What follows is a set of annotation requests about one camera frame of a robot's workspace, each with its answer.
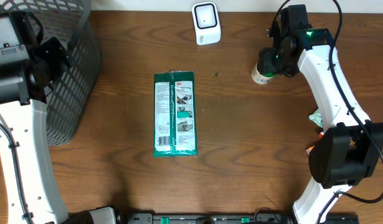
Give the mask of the green lid glass jar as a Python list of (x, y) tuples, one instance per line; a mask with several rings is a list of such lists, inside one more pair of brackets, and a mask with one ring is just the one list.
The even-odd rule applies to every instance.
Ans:
[(255, 64), (255, 66), (252, 68), (252, 72), (251, 72), (251, 77), (252, 77), (252, 80), (255, 82), (255, 83), (258, 83), (260, 85), (266, 85), (266, 84), (269, 84), (271, 79), (275, 76), (275, 74), (272, 74), (272, 73), (268, 73), (268, 74), (265, 74), (265, 75), (262, 75), (259, 71), (258, 71), (258, 63)]

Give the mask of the mint green wipes packet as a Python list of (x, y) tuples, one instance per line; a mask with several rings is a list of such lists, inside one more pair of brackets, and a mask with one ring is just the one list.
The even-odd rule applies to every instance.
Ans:
[(323, 128), (323, 119), (321, 117), (320, 110), (315, 110), (311, 115), (308, 116), (310, 121), (314, 122), (320, 128)]

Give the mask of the orange tissue pack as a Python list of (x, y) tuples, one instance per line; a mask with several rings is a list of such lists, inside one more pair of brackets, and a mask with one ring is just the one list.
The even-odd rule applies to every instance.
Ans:
[(313, 146), (307, 148), (307, 149), (306, 149), (306, 153), (307, 153), (307, 154), (310, 154), (310, 152), (313, 150), (313, 148), (314, 148)]

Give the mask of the green 3M gloves package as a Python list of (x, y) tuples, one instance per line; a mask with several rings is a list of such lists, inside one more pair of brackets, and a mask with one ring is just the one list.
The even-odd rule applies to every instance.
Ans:
[(154, 76), (154, 157), (196, 156), (194, 72)]

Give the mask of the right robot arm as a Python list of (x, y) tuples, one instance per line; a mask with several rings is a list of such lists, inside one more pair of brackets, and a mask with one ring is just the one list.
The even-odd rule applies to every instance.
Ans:
[(383, 166), (383, 123), (372, 122), (357, 102), (338, 59), (338, 36), (314, 28), (303, 4), (285, 1), (267, 31), (273, 45), (262, 49), (252, 70), (261, 85), (277, 75), (302, 74), (318, 106), (323, 135), (310, 149), (310, 181), (286, 217), (290, 223), (341, 223), (328, 217), (341, 196)]

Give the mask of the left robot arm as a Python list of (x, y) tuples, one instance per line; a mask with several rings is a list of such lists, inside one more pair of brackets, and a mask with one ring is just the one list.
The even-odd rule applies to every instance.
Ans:
[(47, 144), (45, 89), (73, 66), (55, 37), (32, 28), (31, 12), (0, 14), (0, 158), (9, 223), (120, 223), (115, 207), (69, 214)]

